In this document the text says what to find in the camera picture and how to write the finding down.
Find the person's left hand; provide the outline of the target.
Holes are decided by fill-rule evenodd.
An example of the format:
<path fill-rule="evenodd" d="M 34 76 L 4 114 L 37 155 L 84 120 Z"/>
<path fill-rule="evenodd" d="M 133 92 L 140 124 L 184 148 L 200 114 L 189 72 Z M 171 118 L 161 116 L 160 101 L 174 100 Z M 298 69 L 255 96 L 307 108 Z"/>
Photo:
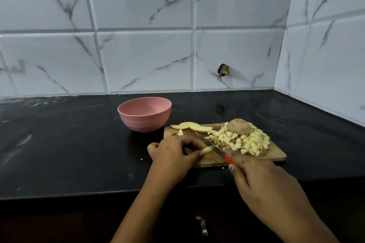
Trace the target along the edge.
<path fill-rule="evenodd" d="M 169 184 L 174 188 L 194 166 L 188 164 L 185 148 L 201 150 L 205 147 L 204 142 L 190 135 L 172 135 L 163 139 L 154 153 L 145 183 Z"/>

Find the person's right hand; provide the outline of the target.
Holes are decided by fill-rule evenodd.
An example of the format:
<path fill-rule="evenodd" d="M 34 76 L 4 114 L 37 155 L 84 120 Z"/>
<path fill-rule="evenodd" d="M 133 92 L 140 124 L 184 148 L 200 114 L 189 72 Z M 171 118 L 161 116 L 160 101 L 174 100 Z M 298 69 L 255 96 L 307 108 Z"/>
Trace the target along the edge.
<path fill-rule="evenodd" d="M 248 187 L 237 189 L 250 210 L 267 226 L 278 226 L 283 213 L 289 210 L 313 209 L 299 182 L 282 167 L 228 148 L 223 151 L 244 169 Z"/>

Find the peeled potato strip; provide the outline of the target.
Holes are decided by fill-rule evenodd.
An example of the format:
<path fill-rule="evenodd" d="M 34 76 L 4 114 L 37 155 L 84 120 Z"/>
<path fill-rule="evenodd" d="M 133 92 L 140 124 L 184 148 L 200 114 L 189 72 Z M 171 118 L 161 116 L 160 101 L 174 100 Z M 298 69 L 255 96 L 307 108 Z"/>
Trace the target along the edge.
<path fill-rule="evenodd" d="M 191 150 L 189 148 L 185 148 L 185 153 L 187 155 L 191 155 L 191 154 L 194 154 L 194 153 L 206 154 L 206 153 L 209 153 L 211 151 L 212 151 L 212 149 L 210 147 L 205 147 L 201 150 Z"/>

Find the red handled kitchen knife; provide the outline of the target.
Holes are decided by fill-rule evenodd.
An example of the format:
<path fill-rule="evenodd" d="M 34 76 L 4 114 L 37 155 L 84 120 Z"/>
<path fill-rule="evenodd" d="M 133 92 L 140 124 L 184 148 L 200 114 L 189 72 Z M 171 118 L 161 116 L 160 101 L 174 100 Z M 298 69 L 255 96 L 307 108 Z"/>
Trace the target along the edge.
<path fill-rule="evenodd" d="M 195 132 L 195 134 L 198 136 L 198 138 L 200 140 L 202 140 L 209 148 L 212 149 L 212 151 L 214 151 L 217 155 L 219 155 L 222 159 L 224 159 L 224 162 L 226 164 L 233 164 L 235 165 L 236 167 L 238 167 L 242 172 L 245 173 L 244 169 L 239 167 L 233 160 L 231 160 L 227 154 L 222 150 L 220 149 L 219 147 L 217 147 L 216 145 L 214 145 L 211 141 L 209 141 L 208 139 L 206 139 L 205 137 L 203 137 L 202 135 L 200 135 L 198 132 Z"/>

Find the person's left forearm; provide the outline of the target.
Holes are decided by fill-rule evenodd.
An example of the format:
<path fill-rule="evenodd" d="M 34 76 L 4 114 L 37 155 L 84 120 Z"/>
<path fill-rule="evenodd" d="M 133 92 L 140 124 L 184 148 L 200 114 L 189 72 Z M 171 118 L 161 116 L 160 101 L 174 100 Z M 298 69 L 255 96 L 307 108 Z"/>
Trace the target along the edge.
<path fill-rule="evenodd" d="M 150 243 L 153 227 L 172 189 L 169 184 L 146 182 L 110 243 Z"/>

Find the person's right forearm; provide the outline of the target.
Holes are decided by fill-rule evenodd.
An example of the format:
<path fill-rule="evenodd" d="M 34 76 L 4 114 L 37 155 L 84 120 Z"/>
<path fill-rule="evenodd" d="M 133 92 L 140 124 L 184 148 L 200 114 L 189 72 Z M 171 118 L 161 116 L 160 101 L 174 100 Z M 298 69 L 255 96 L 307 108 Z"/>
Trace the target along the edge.
<path fill-rule="evenodd" d="M 340 243 L 313 209 L 283 213 L 275 234 L 284 243 Z"/>

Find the pile of diced potato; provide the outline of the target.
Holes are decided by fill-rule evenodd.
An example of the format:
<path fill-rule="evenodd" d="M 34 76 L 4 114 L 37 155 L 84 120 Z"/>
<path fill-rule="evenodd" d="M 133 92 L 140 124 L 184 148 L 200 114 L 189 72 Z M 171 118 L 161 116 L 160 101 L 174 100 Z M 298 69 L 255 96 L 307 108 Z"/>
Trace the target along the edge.
<path fill-rule="evenodd" d="M 221 148 L 229 148 L 239 151 L 241 154 L 249 154 L 252 156 L 265 155 L 266 150 L 271 144 L 270 137 L 261 129 L 249 122 L 252 129 L 249 135 L 238 135 L 228 131 L 228 122 L 218 125 L 208 132 L 205 138 L 213 142 L 214 145 Z"/>

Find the pink plastic bowl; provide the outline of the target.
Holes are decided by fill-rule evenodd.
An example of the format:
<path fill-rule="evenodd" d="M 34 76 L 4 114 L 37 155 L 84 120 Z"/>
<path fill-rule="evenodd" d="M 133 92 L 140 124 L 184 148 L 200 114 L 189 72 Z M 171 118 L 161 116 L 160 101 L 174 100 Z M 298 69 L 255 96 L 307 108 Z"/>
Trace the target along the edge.
<path fill-rule="evenodd" d="M 122 122 L 132 131 L 149 133 L 168 121 L 172 102 L 161 97 L 143 97 L 120 104 L 117 111 Z"/>

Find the wooden cutting board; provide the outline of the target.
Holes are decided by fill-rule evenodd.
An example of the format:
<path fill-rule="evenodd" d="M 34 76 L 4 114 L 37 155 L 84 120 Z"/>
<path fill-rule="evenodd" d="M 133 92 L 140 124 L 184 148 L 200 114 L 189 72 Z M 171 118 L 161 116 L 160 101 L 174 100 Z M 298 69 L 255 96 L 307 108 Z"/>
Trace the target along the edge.
<path fill-rule="evenodd" d="M 218 125 L 220 125 L 222 123 L 218 123 L 218 124 L 201 124 L 201 126 L 211 126 L 213 128 L 217 128 Z M 172 135 L 178 135 L 178 131 L 176 129 L 169 127 L 166 127 L 164 129 L 164 133 L 163 133 L 163 138 L 166 139 Z M 198 136 L 195 134 L 194 131 L 190 130 L 190 129 L 185 129 L 183 130 L 184 135 L 190 135 L 198 140 L 200 140 L 198 138 Z M 208 136 L 207 133 L 199 133 L 200 135 L 202 135 L 203 137 Z M 218 166 L 227 166 L 227 164 L 224 162 L 224 159 L 222 159 L 219 155 L 217 155 L 214 151 L 210 152 L 210 155 L 207 155 L 206 158 L 208 159 L 208 161 L 210 162 L 209 164 L 206 165 L 195 165 L 195 168 L 203 168 L 203 167 L 218 167 Z M 267 159 L 273 162 L 278 162 L 278 161 L 285 161 L 286 160 L 286 154 L 279 148 L 277 147 L 272 141 L 271 144 L 269 145 L 268 149 L 266 150 L 265 155 L 256 157 L 259 159 Z"/>

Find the brown unpeeled potato half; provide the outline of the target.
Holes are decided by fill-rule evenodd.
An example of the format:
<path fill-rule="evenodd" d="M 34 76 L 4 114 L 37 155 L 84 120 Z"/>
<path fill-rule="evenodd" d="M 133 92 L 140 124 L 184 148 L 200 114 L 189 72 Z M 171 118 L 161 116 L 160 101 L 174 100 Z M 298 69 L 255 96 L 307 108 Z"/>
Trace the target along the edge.
<path fill-rule="evenodd" d="M 227 124 L 228 131 L 232 133 L 237 133 L 238 135 L 249 135 L 251 132 L 251 125 L 249 122 L 236 118 L 228 122 Z"/>

